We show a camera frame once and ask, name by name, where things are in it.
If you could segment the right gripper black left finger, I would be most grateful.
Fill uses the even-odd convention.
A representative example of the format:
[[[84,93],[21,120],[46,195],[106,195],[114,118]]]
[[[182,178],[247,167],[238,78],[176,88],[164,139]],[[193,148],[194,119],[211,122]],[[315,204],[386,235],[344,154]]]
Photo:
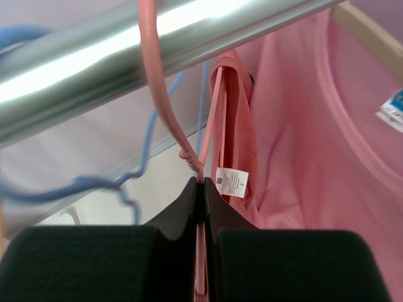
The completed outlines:
[[[33,226],[1,261],[2,301],[192,301],[198,186],[141,226]]]

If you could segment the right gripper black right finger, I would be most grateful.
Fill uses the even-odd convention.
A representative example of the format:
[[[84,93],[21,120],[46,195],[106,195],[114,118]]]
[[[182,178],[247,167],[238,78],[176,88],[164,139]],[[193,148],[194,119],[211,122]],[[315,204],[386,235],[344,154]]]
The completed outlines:
[[[390,301],[365,241],[346,230],[261,230],[203,185],[210,301]]]

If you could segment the coral red t shirt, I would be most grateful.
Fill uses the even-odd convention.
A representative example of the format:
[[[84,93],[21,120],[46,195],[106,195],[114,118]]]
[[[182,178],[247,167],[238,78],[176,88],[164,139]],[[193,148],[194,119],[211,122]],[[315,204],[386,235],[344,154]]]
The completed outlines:
[[[210,78],[212,102],[199,159],[212,153],[212,180],[223,200],[247,221],[256,190],[258,156],[249,103],[253,80],[235,50],[220,55]]]

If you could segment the pink wire hanger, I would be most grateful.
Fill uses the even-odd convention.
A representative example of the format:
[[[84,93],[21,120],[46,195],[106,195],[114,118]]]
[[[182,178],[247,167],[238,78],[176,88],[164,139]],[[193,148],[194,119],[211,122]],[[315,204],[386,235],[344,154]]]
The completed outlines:
[[[188,139],[185,137],[185,134],[173,113],[167,93],[164,71],[162,68],[159,37],[157,33],[156,2],[139,1],[137,7],[139,11],[142,58],[154,106],[162,123],[181,147],[179,157],[186,161],[191,170],[196,172],[198,188],[203,189],[205,182],[203,168],[207,159],[217,105],[219,103],[219,98],[224,95],[225,83],[222,78],[224,68],[219,67],[217,69],[206,133],[201,152],[197,155],[191,147]]]

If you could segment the light pink t shirt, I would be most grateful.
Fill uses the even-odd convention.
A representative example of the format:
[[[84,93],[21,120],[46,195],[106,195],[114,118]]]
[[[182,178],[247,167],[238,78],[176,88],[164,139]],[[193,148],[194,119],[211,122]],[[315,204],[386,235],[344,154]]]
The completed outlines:
[[[402,231],[402,133],[378,116],[402,86],[327,10],[266,35],[252,115],[266,228]]]

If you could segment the beige wooden hanger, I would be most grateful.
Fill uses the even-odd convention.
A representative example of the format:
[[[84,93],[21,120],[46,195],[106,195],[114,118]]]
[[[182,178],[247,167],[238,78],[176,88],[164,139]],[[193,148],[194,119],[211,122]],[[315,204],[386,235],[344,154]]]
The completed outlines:
[[[332,8],[331,18],[366,47],[402,83],[402,44],[398,40],[347,1]]]

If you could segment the blue wire hanger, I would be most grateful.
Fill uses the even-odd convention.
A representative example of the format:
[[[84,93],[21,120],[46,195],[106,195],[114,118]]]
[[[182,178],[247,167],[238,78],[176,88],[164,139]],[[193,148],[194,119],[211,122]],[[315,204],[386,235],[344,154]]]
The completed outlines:
[[[28,25],[13,25],[1,28],[1,50],[17,45],[19,43],[30,42],[39,39],[51,33],[49,29]],[[140,206],[138,202],[131,200],[128,194],[122,188],[122,185],[130,179],[142,177],[147,169],[151,140],[157,121],[157,112],[154,111],[149,119],[145,132],[145,139],[142,147],[139,168],[134,172],[122,174],[115,180],[110,180],[101,176],[78,176],[72,182],[64,187],[51,189],[41,193],[27,193],[8,187],[1,183],[1,196],[25,204],[46,204],[59,199],[67,198],[75,194],[96,189],[107,189],[116,191],[119,195],[121,204],[131,207],[133,212],[133,223],[140,223]]]

